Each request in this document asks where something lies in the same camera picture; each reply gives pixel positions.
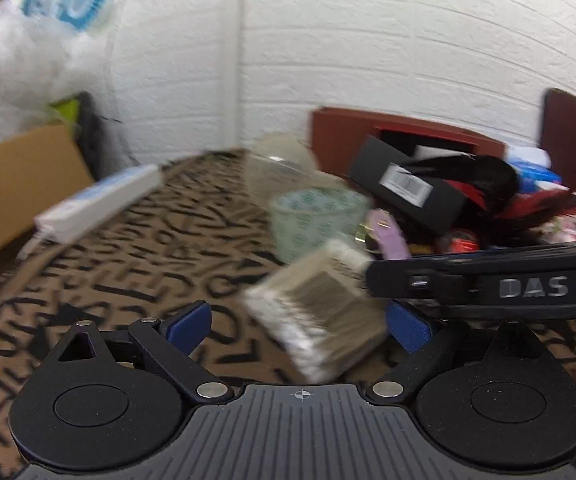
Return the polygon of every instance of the cardboard box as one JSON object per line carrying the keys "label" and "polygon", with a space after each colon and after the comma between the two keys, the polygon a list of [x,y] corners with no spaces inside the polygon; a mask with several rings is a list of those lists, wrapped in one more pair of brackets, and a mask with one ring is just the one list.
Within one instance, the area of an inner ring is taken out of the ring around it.
{"label": "cardboard box", "polygon": [[440,178],[410,175],[400,164],[412,158],[377,137],[366,137],[348,178],[437,235],[447,232],[466,196]]}
{"label": "cardboard box", "polygon": [[0,142],[0,272],[14,261],[5,248],[33,228],[34,216],[92,183],[66,126]]}

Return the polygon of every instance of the blue gripper pad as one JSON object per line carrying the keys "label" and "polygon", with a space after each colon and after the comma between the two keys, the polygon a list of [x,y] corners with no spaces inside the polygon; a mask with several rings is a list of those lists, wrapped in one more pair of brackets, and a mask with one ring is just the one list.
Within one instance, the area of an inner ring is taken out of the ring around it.
{"label": "blue gripper pad", "polygon": [[159,333],[183,354],[189,355],[206,338],[212,311],[205,301],[195,301],[161,323]]}
{"label": "blue gripper pad", "polygon": [[433,336],[430,323],[415,316],[396,301],[391,301],[386,306],[386,325],[390,335],[409,354],[419,350]]}

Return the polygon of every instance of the pink object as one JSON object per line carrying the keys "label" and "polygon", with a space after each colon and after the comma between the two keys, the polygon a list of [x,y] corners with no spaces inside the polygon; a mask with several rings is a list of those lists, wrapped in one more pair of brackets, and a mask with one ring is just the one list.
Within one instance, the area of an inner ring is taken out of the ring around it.
{"label": "pink object", "polygon": [[395,219],[383,209],[373,209],[368,213],[368,227],[372,236],[382,248],[385,260],[407,260],[410,258],[408,244],[401,234]]}

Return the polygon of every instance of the metal rivet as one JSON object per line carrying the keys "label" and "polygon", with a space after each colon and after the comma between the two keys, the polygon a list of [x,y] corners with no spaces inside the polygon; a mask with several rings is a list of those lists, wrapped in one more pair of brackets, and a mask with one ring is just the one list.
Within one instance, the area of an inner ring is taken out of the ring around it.
{"label": "metal rivet", "polygon": [[372,390],[375,395],[379,395],[380,397],[397,397],[404,392],[404,387],[393,381],[382,381],[381,383],[375,384]]}
{"label": "metal rivet", "polygon": [[204,383],[199,385],[197,393],[206,399],[216,399],[228,393],[228,386],[223,383]]}
{"label": "metal rivet", "polygon": [[428,281],[429,281],[428,276],[413,276],[410,279],[410,286],[414,286],[415,288],[427,286]]}

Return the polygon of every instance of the crosshair mark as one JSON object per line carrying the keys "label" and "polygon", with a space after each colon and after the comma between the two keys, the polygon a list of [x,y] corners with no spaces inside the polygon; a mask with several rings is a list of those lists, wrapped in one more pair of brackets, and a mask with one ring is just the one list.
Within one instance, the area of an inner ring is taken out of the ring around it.
{"label": "crosshair mark", "polygon": [[293,393],[293,395],[297,397],[301,402],[303,402],[305,399],[308,399],[312,393],[306,390],[299,390],[298,392]]}

